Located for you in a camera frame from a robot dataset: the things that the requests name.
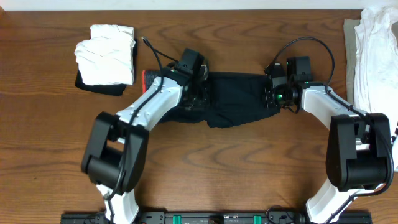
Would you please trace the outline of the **black leggings with red waistband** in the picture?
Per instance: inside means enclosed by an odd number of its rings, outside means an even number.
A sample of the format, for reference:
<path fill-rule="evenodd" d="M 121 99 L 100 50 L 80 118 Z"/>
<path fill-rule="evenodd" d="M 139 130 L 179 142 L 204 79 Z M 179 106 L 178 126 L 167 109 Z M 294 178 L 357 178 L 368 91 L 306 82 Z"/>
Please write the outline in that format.
<path fill-rule="evenodd" d="M 176 106 L 161 123 L 200 123 L 211 128 L 231 128 L 259 121 L 280 113 L 278 106 L 267 104 L 266 88 L 271 81 L 265 75 L 210 72 L 204 82 L 205 102 L 193 108 Z"/>

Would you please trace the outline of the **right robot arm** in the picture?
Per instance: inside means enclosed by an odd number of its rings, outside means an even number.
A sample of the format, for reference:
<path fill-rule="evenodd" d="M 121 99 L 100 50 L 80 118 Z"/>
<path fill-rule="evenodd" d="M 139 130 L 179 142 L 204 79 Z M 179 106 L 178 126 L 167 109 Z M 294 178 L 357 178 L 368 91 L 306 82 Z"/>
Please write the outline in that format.
<path fill-rule="evenodd" d="M 382 113 L 367 113 L 315 82 L 308 57 L 291 58 L 284 70 L 272 61 L 264 70 L 270 108 L 304 110 L 328 130 L 327 178 L 305 203 L 304 211 L 269 209 L 268 223 L 372 223 L 368 212 L 347 212 L 360 197 L 382 194 L 392 184 L 394 159 L 389 120 Z"/>

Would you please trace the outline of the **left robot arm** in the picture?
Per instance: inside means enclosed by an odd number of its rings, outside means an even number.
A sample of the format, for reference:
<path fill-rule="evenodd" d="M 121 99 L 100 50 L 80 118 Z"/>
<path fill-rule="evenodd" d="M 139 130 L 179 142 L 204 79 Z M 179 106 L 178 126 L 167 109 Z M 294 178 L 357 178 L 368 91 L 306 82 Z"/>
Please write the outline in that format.
<path fill-rule="evenodd" d="M 152 85 L 115 115 L 102 112 L 93 124 L 81 171 L 101 192 L 108 223 L 133 223 L 139 212 L 134 188 L 144 170 L 149 134 L 170 110 L 198 97 L 207 62 L 185 49 L 181 59 L 161 67 Z"/>

